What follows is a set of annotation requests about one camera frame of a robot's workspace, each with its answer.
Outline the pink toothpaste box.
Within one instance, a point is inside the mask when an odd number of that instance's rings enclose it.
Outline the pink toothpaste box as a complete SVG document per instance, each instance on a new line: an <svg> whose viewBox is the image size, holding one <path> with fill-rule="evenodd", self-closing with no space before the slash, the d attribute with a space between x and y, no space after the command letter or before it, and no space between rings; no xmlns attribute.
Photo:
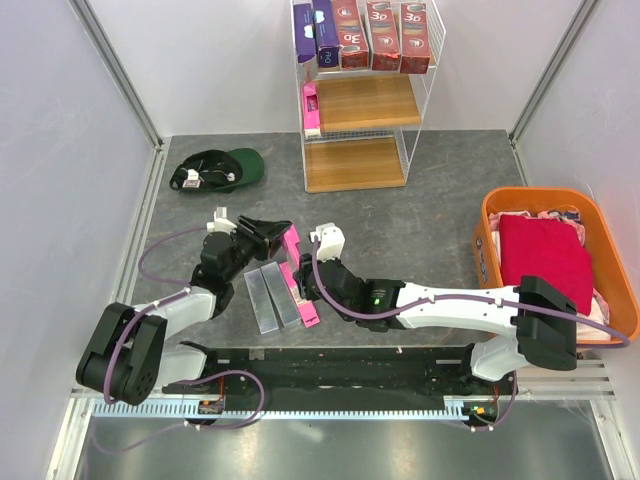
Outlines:
<svg viewBox="0 0 640 480"><path fill-rule="evenodd" d="M321 136L320 105L317 86L308 82L302 86L303 133L306 140Z"/></svg>
<svg viewBox="0 0 640 480"><path fill-rule="evenodd" d="M293 271L289 264L286 262L280 263L279 268L304 327L309 329L318 325L320 323L320 318L315 306L311 301L305 300L301 297L298 286L293 278Z"/></svg>
<svg viewBox="0 0 640 480"><path fill-rule="evenodd" d="M296 272L299 269L299 243L300 238L297 229L294 225L291 225L282 238L282 249L286 256L287 265L292 272Z"/></svg>

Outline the purple toothpaste box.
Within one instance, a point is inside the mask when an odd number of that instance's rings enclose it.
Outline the purple toothpaste box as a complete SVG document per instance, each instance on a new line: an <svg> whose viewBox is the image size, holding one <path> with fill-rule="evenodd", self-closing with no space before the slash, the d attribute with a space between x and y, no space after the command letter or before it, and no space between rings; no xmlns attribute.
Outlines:
<svg viewBox="0 0 640 480"><path fill-rule="evenodd" d="M302 65L316 56L313 8L310 3L293 6L293 27L296 60Z"/></svg>

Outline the silver R&O toothpaste box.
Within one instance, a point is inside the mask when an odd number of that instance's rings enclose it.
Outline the silver R&O toothpaste box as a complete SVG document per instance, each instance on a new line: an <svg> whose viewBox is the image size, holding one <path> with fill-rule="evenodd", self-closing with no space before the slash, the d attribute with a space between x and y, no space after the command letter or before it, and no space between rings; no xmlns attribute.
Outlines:
<svg viewBox="0 0 640 480"><path fill-rule="evenodd" d="M339 63L340 43L331 0L313 0L313 19L319 68L334 68Z"/></svg>

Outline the red toothpaste box silver side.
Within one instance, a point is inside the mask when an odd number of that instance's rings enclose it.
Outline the red toothpaste box silver side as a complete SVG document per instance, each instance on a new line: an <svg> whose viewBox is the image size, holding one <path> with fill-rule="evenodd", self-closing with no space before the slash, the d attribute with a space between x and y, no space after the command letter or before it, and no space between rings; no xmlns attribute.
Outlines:
<svg viewBox="0 0 640 480"><path fill-rule="evenodd" d="M332 1L342 70L366 69L369 47L356 0Z"/></svg>

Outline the red 3D toothpaste box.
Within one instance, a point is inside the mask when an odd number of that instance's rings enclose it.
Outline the red 3D toothpaste box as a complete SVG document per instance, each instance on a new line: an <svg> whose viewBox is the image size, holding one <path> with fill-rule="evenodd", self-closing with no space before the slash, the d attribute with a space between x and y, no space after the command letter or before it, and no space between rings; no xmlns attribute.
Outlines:
<svg viewBox="0 0 640 480"><path fill-rule="evenodd" d="M424 3L403 3L401 5L400 41L400 73L426 74L431 61L431 48Z"/></svg>
<svg viewBox="0 0 640 480"><path fill-rule="evenodd" d="M374 71L398 72L401 61L394 12L389 2L366 2L366 26Z"/></svg>

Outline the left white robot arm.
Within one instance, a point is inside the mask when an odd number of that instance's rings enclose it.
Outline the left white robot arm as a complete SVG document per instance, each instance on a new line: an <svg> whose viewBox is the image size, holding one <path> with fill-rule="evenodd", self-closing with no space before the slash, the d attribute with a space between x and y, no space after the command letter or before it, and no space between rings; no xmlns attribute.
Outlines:
<svg viewBox="0 0 640 480"><path fill-rule="evenodd" d="M76 367L76 382L102 394L108 404L137 406L156 388L182 380L198 393L219 382L218 367L198 349L170 353L165 342L187 327L223 313L233 281L254 260L275 256L292 227L289 220L217 217L202 227L199 261L178 291L146 304L105 307Z"/></svg>

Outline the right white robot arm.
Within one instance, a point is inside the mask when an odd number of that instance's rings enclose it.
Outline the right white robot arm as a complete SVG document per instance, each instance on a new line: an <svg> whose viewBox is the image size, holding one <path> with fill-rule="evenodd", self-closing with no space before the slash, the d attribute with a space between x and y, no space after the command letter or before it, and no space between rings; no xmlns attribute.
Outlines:
<svg viewBox="0 0 640 480"><path fill-rule="evenodd" d="M483 392L526 366L571 371L577 366L576 307L536 276L488 290L447 290L390 279L365 280L339 259L305 254L294 274L301 296L322 300L345 321L372 332L431 327L490 334L467 347L458 381Z"/></svg>

